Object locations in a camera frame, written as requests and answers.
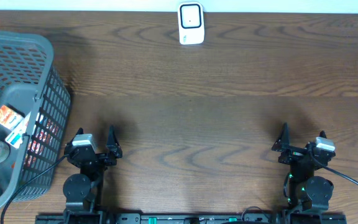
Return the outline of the orange Top chocolate bar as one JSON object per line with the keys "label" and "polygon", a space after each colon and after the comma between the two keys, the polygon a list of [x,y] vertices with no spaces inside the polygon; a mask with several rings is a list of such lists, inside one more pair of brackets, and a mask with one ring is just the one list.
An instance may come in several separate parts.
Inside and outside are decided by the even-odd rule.
{"label": "orange Top chocolate bar", "polygon": [[33,129],[33,136],[27,145],[27,154],[25,155],[24,165],[36,169],[38,167],[37,160],[45,164],[47,159],[55,159],[55,152],[59,127],[50,118],[43,114],[37,113],[36,122]]}

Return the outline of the white blue toothpaste box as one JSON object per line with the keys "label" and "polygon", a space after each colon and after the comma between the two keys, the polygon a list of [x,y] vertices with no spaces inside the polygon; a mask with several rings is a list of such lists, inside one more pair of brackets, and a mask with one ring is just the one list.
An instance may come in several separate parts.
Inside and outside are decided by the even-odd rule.
{"label": "white blue toothpaste box", "polygon": [[14,128],[14,130],[5,138],[5,142],[13,148],[20,148],[23,143],[23,135],[26,133],[31,113]]}

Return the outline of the orange small box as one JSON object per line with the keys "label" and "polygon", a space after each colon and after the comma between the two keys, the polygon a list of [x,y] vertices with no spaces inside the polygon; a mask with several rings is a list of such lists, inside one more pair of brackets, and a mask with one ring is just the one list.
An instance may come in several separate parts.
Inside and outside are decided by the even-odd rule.
{"label": "orange small box", "polygon": [[22,115],[15,112],[6,105],[0,107],[0,124],[10,131],[13,131],[16,126],[24,119]]}

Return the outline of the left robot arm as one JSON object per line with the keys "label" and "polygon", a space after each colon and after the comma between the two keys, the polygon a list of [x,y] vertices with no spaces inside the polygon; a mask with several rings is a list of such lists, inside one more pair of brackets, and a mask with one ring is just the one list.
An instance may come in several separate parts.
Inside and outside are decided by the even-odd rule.
{"label": "left robot arm", "polygon": [[122,157],[122,149],[113,126],[109,127],[106,152],[96,152],[92,134],[80,128],[65,146],[67,161],[79,168],[78,174],[67,178],[63,185],[66,209],[64,223],[116,223],[116,217],[101,206],[104,173]]}

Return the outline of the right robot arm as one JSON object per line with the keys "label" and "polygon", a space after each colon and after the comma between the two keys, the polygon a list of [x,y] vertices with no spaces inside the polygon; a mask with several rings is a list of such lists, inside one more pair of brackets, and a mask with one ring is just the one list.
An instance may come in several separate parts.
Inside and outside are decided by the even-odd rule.
{"label": "right robot arm", "polygon": [[322,223],[323,212],[329,208],[333,183],[314,172],[326,166],[336,155],[335,145],[321,131],[315,141],[305,147],[290,144],[287,123],[272,146],[280,153],[278,162],[290,166],[283,185],[288,207],[275,215],[272,223]]}

